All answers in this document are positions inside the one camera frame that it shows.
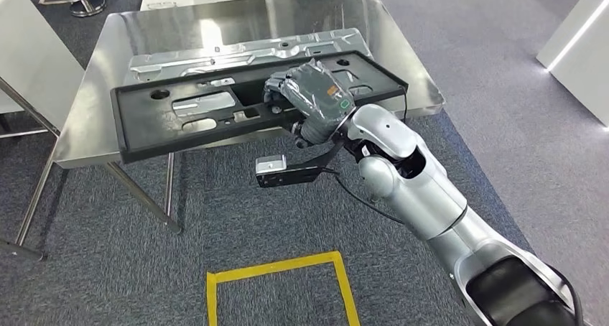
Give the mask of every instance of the yellow floor marking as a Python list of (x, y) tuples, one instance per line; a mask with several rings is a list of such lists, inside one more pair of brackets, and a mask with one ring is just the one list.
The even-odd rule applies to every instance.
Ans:
[(349, 280), (347, 278), (347, 271), (345, 270), (343, 258), (340, 256), (340, 253), (338, 251), (320, 253), (312, 256), (303, 256), (302, 258), (276, 261), (270, 264), (250, 266), (242, 269), (218, 272), (217, 274), (212, 274), (208, 272), (206, 285), (209, 326), (218, 326), (218, 300), (216, 295), (218, 283), (224, 283), (227, 281), (238, 281), (239, 279), (262, 276), (263, 274), (274, 274), (277, 272), (301, 269), (303, 267), (326, 263), (334, 264), (334, 270), (336, 272), (336, 278), (338, 280), (340, 293), (342, 294), (343, 301), (345, 303), (345, 311), (347, 312), (347, 320), (349, 321), (349, 325), (359, 326), (360, 320), (358, 318), (358, 312), (355, 309), (353, 295), (351, 294), (351, 288), (349, 286)]

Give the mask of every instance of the metal table surface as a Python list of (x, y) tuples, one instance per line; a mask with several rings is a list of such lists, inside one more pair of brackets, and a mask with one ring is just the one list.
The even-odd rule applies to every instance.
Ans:
[[(53, 158), (66, 169), (121, 160), (109, 92), (123, 83), (135, 55), (353, 27), (375, 60), (408, 82), (409, 116), (440, 111), (444, 98), (381, 0), (239, 0), (125, 12), (109, 15), (103, 26)], [(401, 97), (381, 105), (404, 111)], [(282, 132), (262, 131), (210, 146)]]

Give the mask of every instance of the black cable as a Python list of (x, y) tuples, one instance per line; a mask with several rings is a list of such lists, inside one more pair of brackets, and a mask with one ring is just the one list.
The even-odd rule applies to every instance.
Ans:
[(404, 117), (401, 120), (404, 124), (406, 123), (406, 111), (408, 111), (408, 99), (406, 99), (406, 89), (402, 88), (404, 91)]
[(395, 218), (392, 215), (388, 215), (388, 214), (384, 213), (383, 211), (380, 211), (377, 207), (370, 204), (369, 202), (366, 202), (362, 197), (358, 196), (353, 191), (349, 190), (349, 187), (347, 187), (347, 185), (345, 185), (345, 183), (338, 177), (340, 175), (339, 172), (336, 172), (335, 170), (328, 169), (328, 168), (325, 168), (323, 170), (323, 172), (334, 175), (334, 180), (336, 180), (336, 182), (338, 182), (338, 184), (343, 188), (343, 190), (345, 190), (345, 192), (347, 192), (351, 197), (355, 198), (358, 202), (361, 202), (362, 204), (369, 207), (370, 209), (372, 209), (373, 211), (375, 211), (376, 213), (378, 213), (379, 215), (381, 215), (385, 218), (388, 218), (388, 219), (390, 219), (394, 222), (397, 222), (399, 224), (402, 224), (402, 225), (404, 224), (404, 222), (402, 222), (401, 220)]
[(562, 272), (556, 270), (551, 265), (548, 265), (548, 264), (546, 264), (546, 265), (560, 279), (562, 279), (562, 282), (564, 283), (564, 285), (566, 285), (567, 288), (569, 288), (569, 291), (571, 292), (571, 298), (573, 298), (573, 315), (575, 316), (575, 324), (576, 324), (576, 326), (585, 326), (585, 324), (584, 324), (584, 313), (582, 311), (582, 302), (580, 301), (580, 297), (579, 297), (579, 295), (577, 295), (577, 292), (575, 292), (575, 288), (573, 287), (573, 284), (571, 284), (569, 279), (567, 279), (567, 277), (565, 277), (564, 274), (562, 274)]

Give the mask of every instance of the gray robotic hand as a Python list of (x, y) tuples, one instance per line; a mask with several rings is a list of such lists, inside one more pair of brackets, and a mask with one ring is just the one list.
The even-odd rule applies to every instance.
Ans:
[(353, 95), (321, 62), (274, 73), (264, 87), (264, 102), (286, 98), (307, 119), (292, 132), (310, 144), (326, 142), (355, 109)]

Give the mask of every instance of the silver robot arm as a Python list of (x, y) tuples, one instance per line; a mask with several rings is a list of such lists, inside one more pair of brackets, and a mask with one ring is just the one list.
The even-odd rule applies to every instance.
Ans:
[(365, 143), (364, 184), (435, 252), (476, 325), (576, 325), (561, 277), (468, 206), (420, 135), (376, 105), (358, 108), (342, 131)]
[(264, 97), (285, 97), (305, 115), (292, 127), (299, 146), (330, 139), (336, 145), (292, 166), (282, 156), (258, 159), (262, 187), (312, 182), (344, 146), (373, 196), (435, 252), (476, 325), (584, 325), (567, 279), (480, 218), (423, 138), (394, 114), (377, 105), (356, 108), (353, 96), (314, 60), (274, 74)]

